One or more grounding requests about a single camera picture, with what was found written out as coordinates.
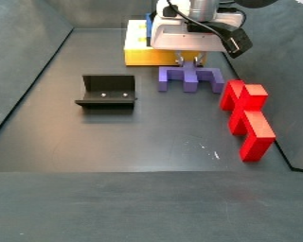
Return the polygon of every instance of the gray wall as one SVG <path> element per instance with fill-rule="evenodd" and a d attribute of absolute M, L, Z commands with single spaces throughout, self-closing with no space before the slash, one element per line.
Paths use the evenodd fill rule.
<path fill-rule="evenodd" d="M 71 26 L 39 0 L 0 0 L 0 125 Z"/>
<path fill-rule="evenodd" d="M 45 0 L 74 27 L 121 28 L 150 12 L 156 0 Z"/>
<path fill-rule="evenodd" d="M 303 5 L 280 0 L 244 11 L 253 47 L 229 61 L 245 82 L 264 84 L 277 144 L 292 167 L 303 169 Z"/>

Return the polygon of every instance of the black bracket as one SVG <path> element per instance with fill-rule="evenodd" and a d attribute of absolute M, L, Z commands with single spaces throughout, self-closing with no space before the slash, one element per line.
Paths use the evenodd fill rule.
<path fill-rule="evenodd" d="M 83 108 L 108 107 L 112 109 L 134 105 L 134 76 L 83 75 L 85 95 L 75 104 Z"/>

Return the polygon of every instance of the purple toy piece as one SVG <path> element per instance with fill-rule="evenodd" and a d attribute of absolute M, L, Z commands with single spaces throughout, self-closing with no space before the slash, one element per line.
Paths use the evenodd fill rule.
<path fill-rule="evenodd" d="M 166 92 L 168 80 L 182 80 L 182 91 L 194 93 L 197 91 L 197 82 L 209 81 L 212 92 L 220 94 L 224 80 L 219 68 L 196 67 L 190 61 L 184 62 L 182 67 L 158 67 L 157 91 Z"/>

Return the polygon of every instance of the yellow block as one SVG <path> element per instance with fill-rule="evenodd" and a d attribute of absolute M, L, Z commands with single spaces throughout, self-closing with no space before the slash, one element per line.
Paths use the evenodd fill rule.
<path fill-rule="evenodd" d="M 174 51 L 153 49 L 146 46 L 146 21 L 128 20 L 125 40 L 126 65 L 176 65 Z M 181 51 L 185 61 L 192 61 L 197 51 Z"/>

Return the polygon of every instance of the red block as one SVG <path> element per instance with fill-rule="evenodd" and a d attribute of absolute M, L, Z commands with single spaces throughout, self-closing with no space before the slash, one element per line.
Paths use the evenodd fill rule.
<path fill-rule="evenodd" d="M 240 148 L 244 162 L 259 161 L 275 140 L 275 134 L 260 111 L 267 97 L 268 93 L 261 85 L 244 85 L 241 80 L 227 82 L 220 107 L 225 111 L 232 111 L 228 120 L 231 133 L 247 134 Z"/>

